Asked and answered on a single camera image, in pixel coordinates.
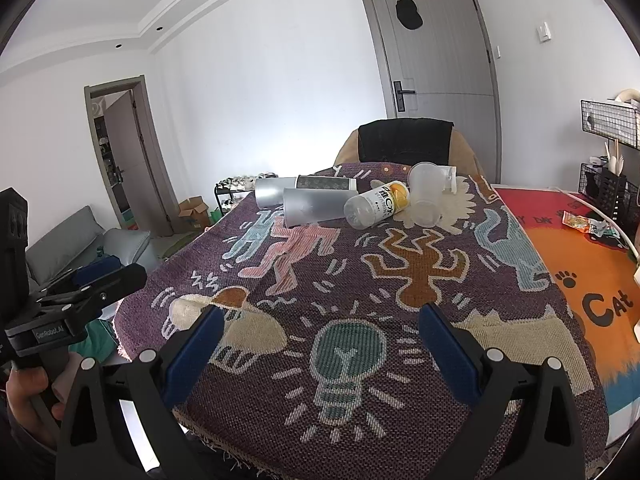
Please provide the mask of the person's left hand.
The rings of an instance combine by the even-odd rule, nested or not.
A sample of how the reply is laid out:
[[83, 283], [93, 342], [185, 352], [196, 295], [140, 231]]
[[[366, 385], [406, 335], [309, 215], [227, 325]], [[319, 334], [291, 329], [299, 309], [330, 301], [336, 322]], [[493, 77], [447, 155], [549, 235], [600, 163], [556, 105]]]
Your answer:
[[[66, 367], [53, 381], [52, 391], [58, 402], [52, 406], [50, 413], [59, 422], [64, 418], [66, 402], [70, 397], [70, 390], [81, 361], [82, 356], [76, 352], [70, 352]], [[56, 437], [51, 434], [32, 404], [32, 400], [35, 400], [36, 396], [48, 387], [49, 378], [42, 367], [20, 370], [13, 365], [6, 384], [6, 395], [17, 425], [24, 428], [39, 443], [55, 450], [58, 446]]]

